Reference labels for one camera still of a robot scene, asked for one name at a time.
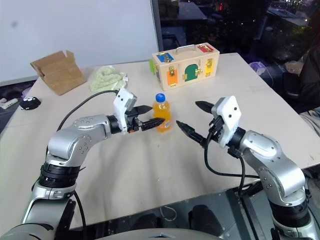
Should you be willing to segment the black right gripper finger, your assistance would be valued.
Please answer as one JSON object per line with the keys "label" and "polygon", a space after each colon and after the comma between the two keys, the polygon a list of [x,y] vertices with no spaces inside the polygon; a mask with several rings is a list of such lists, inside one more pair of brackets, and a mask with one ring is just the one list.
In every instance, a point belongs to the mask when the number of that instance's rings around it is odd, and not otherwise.
{"label": "black right gripper finger", "polygon": [[213,104],[207,101],[196,101],[195,104],[204,112],[212,114]]}
{"label": "black right gripper finger", "polygon": [[207,139],[197,133],[190,125],[179,120],[176,121],[176,124],[188,138],[197,142],[201,147],[205,147],[207,145]]}

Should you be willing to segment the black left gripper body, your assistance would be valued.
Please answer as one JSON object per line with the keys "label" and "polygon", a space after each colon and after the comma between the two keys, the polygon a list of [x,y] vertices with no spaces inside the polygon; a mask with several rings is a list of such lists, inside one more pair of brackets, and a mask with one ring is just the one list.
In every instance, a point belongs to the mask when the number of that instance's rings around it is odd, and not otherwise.
{"label": "black left gripper body", "polygon": [[131,110],[125,112],[125,120],[127,125],[127,132],[133,133],[139,130],[139,118],[138,116],[142,114],[142,107],[135,106]]}

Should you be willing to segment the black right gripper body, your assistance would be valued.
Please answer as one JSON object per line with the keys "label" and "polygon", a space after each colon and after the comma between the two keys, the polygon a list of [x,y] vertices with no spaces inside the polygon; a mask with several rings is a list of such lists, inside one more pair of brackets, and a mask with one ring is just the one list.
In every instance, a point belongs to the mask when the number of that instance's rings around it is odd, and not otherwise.
{"label": "black right gripper body", "polygon": [[224,124],[225,124],[224,120],[220,115],[215,117],[209,123],[209,130],[208,130],[207,140],[214,141],[214,142],[217,143],[219,141],[219,137],[220,137],[220,134],[221,134],[221,132],[223,130]]}

